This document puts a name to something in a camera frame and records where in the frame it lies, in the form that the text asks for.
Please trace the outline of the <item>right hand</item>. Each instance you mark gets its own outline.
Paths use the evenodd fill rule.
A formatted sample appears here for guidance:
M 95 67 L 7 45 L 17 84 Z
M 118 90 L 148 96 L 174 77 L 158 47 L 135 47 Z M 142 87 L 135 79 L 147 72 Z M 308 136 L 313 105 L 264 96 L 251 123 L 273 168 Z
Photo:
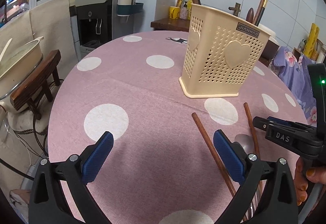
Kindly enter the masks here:
M 307 200 L 308 182 L 326 184 L 326 169 L 325 167 L 312 167 L 304 174 L 304 160 L 300 157 L 296 162 L 296 169 L 294 174 L 294 187 L 297 197 L 297 205 L 300 206 L 302 202 Z

